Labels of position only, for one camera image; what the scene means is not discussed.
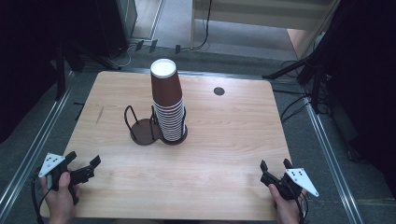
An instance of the person's right hand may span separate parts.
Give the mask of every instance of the person's right hand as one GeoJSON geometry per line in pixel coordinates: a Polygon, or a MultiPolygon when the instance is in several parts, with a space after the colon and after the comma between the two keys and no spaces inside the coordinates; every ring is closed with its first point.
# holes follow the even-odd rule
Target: person's right hand
{"type": "MultiPolygon", "coordinates": [[[[75,206],[69,191],[70,174],[64,172],[59,179],[59,190],[51,190],[46,196],[49,207],[49,224],[67,224],[75,217],[75,206]]],[[[41,188],[43,194],[47,193],[46,177],[41,178],[41,188]]],[[[74,186],[76,196],[79,197],[79,188],[74,186]]]]}
{"type": "Polygon", "coordinates": [[[298,224],[299,210],[294,200],[286,201],[282,198],[276,186],[270,184],[268,186],[276,208],[276,220],[279,224],[298,224]]]}

